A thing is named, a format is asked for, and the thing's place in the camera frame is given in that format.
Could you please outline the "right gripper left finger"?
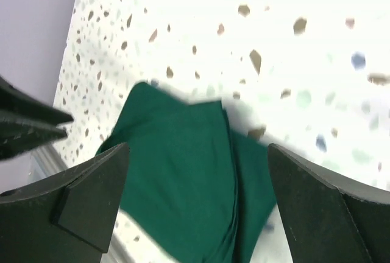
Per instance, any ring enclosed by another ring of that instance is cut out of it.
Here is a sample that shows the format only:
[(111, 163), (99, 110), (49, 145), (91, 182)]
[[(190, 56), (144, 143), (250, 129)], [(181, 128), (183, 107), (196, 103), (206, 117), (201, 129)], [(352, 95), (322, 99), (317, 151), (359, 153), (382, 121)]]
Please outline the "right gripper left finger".
[(100, 262), (108, 252), (129, 167), (114, 146), (1, 194), (1, 262)]

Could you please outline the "green surgical cloth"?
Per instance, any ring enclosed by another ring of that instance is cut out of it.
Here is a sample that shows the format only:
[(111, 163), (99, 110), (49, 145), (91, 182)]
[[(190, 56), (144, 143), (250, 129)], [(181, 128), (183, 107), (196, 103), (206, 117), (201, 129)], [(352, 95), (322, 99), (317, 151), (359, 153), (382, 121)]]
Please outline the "green surgical cloth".
[(249, 262), (275, 195), (267, 149), (218, 100), (187, 104), (145, 82), (99, 148), (130, 149), (121, 209), (179, 262)]

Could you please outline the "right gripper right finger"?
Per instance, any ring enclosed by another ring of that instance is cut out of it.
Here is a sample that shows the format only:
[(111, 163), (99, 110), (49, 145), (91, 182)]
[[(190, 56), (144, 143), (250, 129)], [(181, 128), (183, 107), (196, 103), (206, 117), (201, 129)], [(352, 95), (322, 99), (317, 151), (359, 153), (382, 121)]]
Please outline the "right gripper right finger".
[(278, 145), (268, 167), (294, 262), (389, 262), (389, 192)]

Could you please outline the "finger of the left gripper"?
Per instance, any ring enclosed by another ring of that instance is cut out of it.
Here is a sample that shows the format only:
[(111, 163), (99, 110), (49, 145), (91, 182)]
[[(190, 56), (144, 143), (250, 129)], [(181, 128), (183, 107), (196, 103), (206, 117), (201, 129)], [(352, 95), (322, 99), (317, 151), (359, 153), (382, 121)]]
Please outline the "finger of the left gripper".
[(1, 160), (8, 160), (37, 147), (64, 139), (64, 129), (41, 122), (1, 120)]
[(1, 77), (1, 109), (51, 125), (73, 122), (74, 118), (14, 88)]

